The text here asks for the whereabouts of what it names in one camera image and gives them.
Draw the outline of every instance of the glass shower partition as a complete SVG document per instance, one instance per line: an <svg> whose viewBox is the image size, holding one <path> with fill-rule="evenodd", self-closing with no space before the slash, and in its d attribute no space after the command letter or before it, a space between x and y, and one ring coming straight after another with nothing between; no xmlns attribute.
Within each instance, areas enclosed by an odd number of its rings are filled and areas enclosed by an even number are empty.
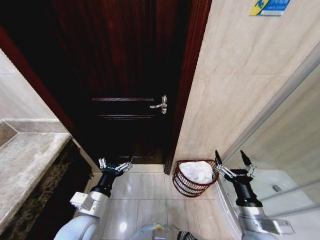
<svg viewBox="0 0 320 240"><path fill-rule="evenodd" d="M296 234L320 235L320 65L229 158L229 169L243 168L240 150L257 166L253 191L271 217L291 221ZM236 193L221 180L236 213Z"/></svg>

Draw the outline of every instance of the wicker basket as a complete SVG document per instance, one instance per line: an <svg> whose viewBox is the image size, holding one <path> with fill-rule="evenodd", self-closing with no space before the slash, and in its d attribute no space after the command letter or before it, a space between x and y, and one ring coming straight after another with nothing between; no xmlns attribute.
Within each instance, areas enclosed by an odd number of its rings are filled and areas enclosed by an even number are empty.
<svg viewBox="0 0 320 240"><path fill-rule="evenodd" d="M180 170L180 164L186 162L200 162L204 161L213 169L212 175L212 182L207 184L200 184L189 180ZM172 177L172 182L175 188L181 193L182 195L189 197L189 198L196 198L200 196L207 188L209 188L212 184L214 184L218 177L219 173L214 170L216 166L216 162L214 160L180 160L176 162L175 172Z"/></svg>

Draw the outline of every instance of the blue sticker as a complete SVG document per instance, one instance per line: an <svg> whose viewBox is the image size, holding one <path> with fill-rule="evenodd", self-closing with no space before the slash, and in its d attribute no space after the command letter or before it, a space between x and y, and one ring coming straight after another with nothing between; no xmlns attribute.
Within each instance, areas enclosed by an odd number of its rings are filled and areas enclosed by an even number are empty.
<svg viewBox="0 0 320 240"><path fill-rule="evenodd" d="M290 0L255 0L251 16L281 16Z"/></svg>

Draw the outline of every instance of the white plastic bag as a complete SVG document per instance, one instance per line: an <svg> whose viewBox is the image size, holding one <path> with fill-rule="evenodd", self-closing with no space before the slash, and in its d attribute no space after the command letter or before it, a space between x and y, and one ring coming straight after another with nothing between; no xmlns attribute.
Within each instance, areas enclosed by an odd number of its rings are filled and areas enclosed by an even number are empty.
<svg viewBox="0 0 320 240"><path fill-rule="evenodd" d="M197 184L209 184L212 182L213 170L205 161L188 161L181 163L179 168L184 176Z"/></svg>

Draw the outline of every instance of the door handle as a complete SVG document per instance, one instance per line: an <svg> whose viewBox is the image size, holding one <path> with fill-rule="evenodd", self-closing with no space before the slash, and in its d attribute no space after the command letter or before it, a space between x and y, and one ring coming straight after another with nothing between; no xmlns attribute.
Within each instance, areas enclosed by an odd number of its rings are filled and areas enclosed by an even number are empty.
<svg viewBox="0 0 320 240"><path fill-rule="evenodd" d="M158 104L158 105L150 105L151 109L157 109L157 108L161 108L161 113L162 114L166 114L167 113L167 97L166 95L162 96L162 103Z"/></svg>

